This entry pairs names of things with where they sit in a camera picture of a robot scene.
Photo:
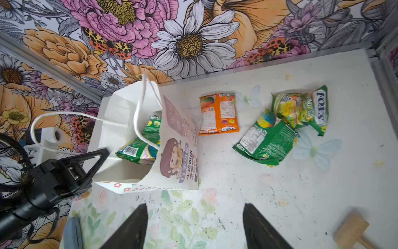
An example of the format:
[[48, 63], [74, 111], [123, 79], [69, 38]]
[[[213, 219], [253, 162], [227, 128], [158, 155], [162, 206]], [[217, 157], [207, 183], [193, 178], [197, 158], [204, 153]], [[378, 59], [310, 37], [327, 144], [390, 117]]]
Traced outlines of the grey blue cloth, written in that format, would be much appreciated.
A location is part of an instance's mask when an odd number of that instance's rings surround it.
[[83, 236], [79, 218], [70, 218], [64, 227], [63, 232], [64, 249], [83, 249]]

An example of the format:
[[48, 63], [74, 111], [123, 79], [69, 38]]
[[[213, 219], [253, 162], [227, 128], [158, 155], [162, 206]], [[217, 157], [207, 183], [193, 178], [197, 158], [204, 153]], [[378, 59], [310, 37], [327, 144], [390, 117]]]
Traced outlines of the green Fox's candy packet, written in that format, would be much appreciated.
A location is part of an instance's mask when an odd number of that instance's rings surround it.
[[[156, 115], [150, 119], [142, 132], [142, 136], [152, 143], [160, 146], [160, 125], [162, 118]], [[135, 138], [120, 148], [115, 154], [118, 158], [128, 160], [138, 165], [152, 165], [157, 156], [158, 150], [140, 138]]]

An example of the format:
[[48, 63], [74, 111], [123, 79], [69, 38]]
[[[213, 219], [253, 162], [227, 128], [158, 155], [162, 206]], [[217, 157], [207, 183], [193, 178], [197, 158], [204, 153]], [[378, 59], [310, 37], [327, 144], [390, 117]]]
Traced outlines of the white printed paper bag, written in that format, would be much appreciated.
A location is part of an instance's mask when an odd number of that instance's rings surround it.
[[[150, 116], [162, 118], [161, 144], [142, 136]], [[152, 165], [118, 158], [116, 152], [135, 138], [158, 150]], [[179, 87], [160, 86], [144, 78], [105, 97], [97, 114], [89, 151], [107, 148], [110, 155], [93, 181], [117, 194], [161, 189], [198, 188], [198, 131]]]

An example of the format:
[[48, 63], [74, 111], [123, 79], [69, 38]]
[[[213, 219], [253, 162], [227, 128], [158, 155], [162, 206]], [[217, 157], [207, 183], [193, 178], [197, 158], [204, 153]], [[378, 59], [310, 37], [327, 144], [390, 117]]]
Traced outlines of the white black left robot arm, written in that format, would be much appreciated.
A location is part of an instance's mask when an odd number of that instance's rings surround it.
[[49, 159], [30, 169], [33, 181], [11, 199], [10, 208], [1, 212], [1, 241], [11, 239], [29, 226], [27, 240], [32, 240], [34, 221], [41, 216], [55, 215], [52, 230], [56, 229], [60, 209], [58, 204], [86, 192], [92, 186], [92, 178], [103, 165], [109, 151], [102, 148], [86, 154]]

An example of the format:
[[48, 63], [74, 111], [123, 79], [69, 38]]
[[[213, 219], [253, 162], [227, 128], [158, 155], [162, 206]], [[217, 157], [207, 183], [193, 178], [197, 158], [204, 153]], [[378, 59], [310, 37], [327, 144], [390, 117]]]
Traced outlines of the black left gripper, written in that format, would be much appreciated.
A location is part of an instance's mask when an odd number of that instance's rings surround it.
[[[92, 178], [110, 155], [107, 148], [59, 160], [49, 159], [28, 168], [33, 181], [22, 189], [20, 212], [44, 212], [62, 200], [78, 196], [92, 186]], [[93, 162], [88, 170], [85, 162]]]

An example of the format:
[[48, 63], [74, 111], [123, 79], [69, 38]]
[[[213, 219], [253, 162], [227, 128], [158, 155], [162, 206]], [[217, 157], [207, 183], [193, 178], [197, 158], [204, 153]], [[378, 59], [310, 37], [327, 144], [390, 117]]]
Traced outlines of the small green snack packet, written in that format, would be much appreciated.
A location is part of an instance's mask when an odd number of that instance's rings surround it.
[[323, 85], [310, 93], [273, 95], [272, 112], [293, 129], [311, 126], [323, 137], [329, 117], [328, 88]]

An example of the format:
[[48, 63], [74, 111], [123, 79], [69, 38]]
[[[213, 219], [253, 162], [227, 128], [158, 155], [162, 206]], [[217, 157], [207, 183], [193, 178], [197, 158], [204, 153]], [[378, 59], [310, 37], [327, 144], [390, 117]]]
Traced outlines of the orange snack packet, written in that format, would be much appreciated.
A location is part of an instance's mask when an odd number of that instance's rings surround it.
[[239, 132], [234, 92], [200, 97], [200, 104], [203, 120], [199, 135]]

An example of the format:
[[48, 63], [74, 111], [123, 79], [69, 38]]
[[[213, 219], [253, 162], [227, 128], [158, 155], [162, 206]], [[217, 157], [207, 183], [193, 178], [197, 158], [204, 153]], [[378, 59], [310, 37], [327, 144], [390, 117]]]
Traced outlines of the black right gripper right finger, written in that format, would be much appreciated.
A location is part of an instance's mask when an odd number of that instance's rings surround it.
[[293, 249], [251, 203], [244, 206], [243, 225], [248, 249]]

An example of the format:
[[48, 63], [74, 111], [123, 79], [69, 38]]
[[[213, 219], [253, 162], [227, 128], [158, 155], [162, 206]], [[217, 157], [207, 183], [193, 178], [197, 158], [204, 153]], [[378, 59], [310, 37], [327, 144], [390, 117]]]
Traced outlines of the wooden mallet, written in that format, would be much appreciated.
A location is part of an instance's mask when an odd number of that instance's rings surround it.
[[333, 236], [334, 241], [341, 249], [353, 249], [359, 243], [365, 249], [377, 249], [365, 236], [365, 231], [369, 228], [367, 222], [359, 213], [352, 212], [345, 219], [343, 224]]

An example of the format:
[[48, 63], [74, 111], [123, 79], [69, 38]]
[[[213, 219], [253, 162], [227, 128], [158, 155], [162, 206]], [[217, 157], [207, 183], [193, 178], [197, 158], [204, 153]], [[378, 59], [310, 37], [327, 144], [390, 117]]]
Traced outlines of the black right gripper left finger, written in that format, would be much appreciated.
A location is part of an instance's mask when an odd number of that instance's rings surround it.
[[101, 249], [143, 249], [148, 227], [148, 210], [140, 204], [101, 246]]

